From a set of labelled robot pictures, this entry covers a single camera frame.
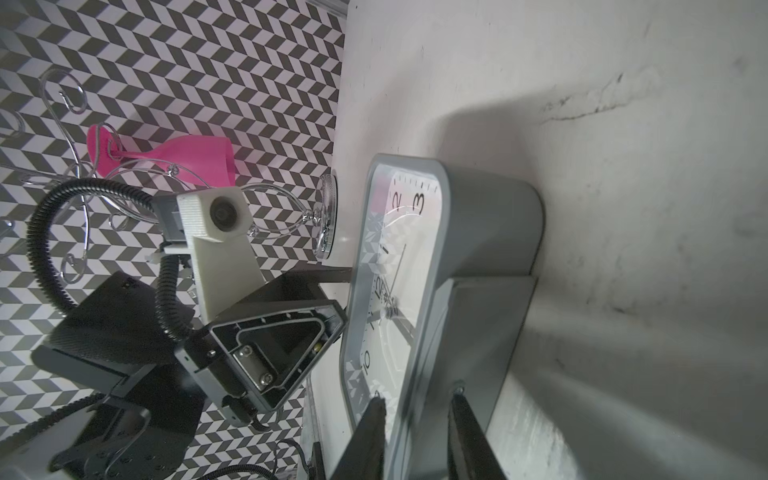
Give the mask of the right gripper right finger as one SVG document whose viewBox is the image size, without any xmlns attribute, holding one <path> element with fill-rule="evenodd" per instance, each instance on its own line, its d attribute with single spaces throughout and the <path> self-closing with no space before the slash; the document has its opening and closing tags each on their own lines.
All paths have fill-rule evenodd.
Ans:
<svg viewBox="0 0 768 480">
<path fill-rule="evenodd" d="M 460 391 L 453 394 L 449 406 L 447 451 L 451 480 L 506 479 L 469 402 Z"/>
</svg>

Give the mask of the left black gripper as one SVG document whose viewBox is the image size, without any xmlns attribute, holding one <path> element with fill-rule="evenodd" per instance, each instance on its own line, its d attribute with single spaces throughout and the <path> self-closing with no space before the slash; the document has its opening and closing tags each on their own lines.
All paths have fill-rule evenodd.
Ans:
<svg viewBox="0 0 768 480">
<path fill-rule="evenodd" d="M 129 374 L 110 393 L 196 397 L 231 425 L 262 432 L 261 415 L 282 407 L 348 323 L 321 285 L 351 278 L 351 267 L 297 265 L 263 287 L 266 302 L 240 302 L 180 345 L 163 335 L 122 341 L 109 353 Z"/>
</svg>

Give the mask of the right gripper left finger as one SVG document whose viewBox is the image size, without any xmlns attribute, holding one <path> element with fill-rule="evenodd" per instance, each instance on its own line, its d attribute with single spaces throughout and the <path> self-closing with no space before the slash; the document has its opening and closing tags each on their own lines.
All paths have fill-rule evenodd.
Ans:
<svg viewBox="0 0 768 480">
<path fill-rule="evenodd" d="M 386 447 L 386 402 L 374 397 L 356 427 L 331 478 L 382 480 Z"/>
</svg>

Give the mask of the green rectangular analog clock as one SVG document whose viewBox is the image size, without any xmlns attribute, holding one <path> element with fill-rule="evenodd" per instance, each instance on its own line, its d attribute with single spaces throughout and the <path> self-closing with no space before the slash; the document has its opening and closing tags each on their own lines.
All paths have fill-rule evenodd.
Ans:
<svg viewBox="0 0 768 480">
<path fill-rule="evenodd" d="M 544 209 L 528 183 L 436 159 L 371 165 L 339 373 L 349 421 L 386 404 L 383 475 L 443 479 L 462 394 L 487 428 L 535 288 Z"/>
</svg>

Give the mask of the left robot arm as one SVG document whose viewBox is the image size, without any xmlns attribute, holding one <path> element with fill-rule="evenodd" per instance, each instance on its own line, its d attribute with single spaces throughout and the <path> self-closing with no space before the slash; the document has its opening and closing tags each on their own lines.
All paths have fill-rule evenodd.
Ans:
<svg viewBox="0 0 768 480">
<path fill-rule="evenodd" d="M 54 271 L 49 232 L 78 196 L 151 213 L 162 232 L 149 286 L 112 274 L 75 302 Z M 182 464 L 204 410 L 264 433 L 341 336 L 348 319 L 323 286 L 343 267 L 296 266 L 266 280 L 251 245 L 253 217 L 238 187 L 150 195 L 113 180 L 51 190 L 27 230 L 27 256 L 64 318 L 34 363 L 91 389 L 1 443 L 5 479 L 165 479 Z"/>
</svg>

